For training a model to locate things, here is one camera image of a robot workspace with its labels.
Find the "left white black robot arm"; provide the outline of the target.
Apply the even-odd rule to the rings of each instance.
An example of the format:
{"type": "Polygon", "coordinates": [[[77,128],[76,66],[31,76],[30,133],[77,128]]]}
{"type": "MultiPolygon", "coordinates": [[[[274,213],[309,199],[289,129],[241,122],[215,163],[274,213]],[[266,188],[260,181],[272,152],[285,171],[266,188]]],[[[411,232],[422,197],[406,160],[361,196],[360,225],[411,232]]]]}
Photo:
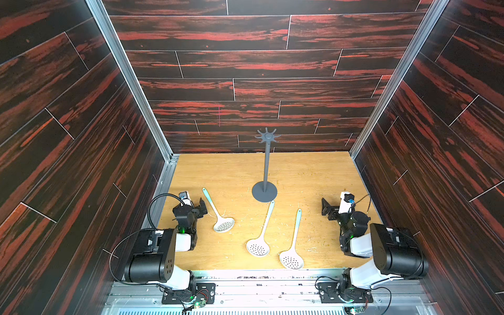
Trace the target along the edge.
{"type": "Polygon", "coordinates": [[[198,219],[207,215],[203,200],[196,206],[187,193],[179,196],[182,203],[173,209],[176,228],[144,230],[138,233],[126,262],[124,278],[131,284],[160,284],[167,292],[195,294],[194,275],[175,263],[177,252],[195,249],[198,219]]]}

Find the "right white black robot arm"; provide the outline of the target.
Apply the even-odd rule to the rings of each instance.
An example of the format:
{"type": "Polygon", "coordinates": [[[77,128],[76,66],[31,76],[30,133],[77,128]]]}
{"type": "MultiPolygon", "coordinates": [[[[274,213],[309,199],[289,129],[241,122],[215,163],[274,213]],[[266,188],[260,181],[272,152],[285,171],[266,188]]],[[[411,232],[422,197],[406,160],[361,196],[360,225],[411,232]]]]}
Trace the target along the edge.
{"type": "Polygon", "coordinates": [[[322,215],[337,221],[340,249],[346,256],[370,259],[356,268],[347,268],[336,280],[316,281],[322,303],[371,303],[371,292],[393,280],[423,278],[429,263],[407,228],[388,228],[371,223],[370,217],[355,210],[357,202],[347,192],[338,206],[322,199],[322,215]]]}

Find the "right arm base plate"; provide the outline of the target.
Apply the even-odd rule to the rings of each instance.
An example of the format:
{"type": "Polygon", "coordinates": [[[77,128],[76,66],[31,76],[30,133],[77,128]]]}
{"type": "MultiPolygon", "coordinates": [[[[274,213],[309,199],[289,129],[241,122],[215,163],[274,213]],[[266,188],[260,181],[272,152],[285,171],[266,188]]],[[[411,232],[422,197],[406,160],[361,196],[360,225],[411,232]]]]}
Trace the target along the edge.
{"type": "Polygon", "coordinates": [[[354,287],[349,284],[341,285],[339,282],[321,282],[316,284],[322,303],[372,303],[374,298],[370,290],[354,287]]]}

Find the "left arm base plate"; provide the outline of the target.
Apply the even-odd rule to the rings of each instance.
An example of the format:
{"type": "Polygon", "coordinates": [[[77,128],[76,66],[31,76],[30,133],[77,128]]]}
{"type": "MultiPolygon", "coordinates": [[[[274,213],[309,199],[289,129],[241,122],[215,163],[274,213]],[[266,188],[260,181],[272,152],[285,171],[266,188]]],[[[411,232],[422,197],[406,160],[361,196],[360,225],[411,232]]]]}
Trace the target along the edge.
{"type": "Polygon", "coordinates": [[[196,305],[205,307],[215,302],[216,284],[215,283],[195,283],[190,284],[186,290],[164,290],[161,304],[163,305],[196,305]]]}

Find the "white teal skimmer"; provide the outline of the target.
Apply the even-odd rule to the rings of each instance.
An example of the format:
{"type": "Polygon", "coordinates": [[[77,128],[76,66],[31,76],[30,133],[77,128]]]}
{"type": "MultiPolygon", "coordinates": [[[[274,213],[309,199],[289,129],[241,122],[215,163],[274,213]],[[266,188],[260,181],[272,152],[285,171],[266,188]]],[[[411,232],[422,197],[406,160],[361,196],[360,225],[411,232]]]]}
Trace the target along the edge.
{"type": "Polygon", "coordinates": [[[303,258],[296,252],[296,243],[299,233],[299,227],[301,224],[301,219],[302,219],[302,209],[298,209],[295,219],[295,228],[291,247],[287,251],[281,252],[279,256],[282,266],[286,269],[300,270],[304,267],[303,258]]]}
{"type": "Polygon", "coordinates": [[[211,208],[213,209],[215,216],[217,218],[217,222],[214,224],[213,229],[215,232],[218,233],[225,233],[230,231],[234,225],[235,225],[235,220],[232,217],[227,217],[224,218],[222,217],[219,212],[217,211],[215,204],[213,203],[211,196],[209,195],[208,191],[206,188],[202,188],[203,195],[207,198],[207,201],[209,202],[211,208]]]}
{"type": "Polygon", "coordinates": [[[246,248],[248,252],[255,257],[265,257],[270,253],[270,247],[265,241],[265,234],[269,224],[269,220],[274,210],[274,206],[275,201],[273,200],[269,204],[268,213],[266,215],[265,223],[262,227],[260,236],[256,239],[249,240],[246,243],[246,248]]]}

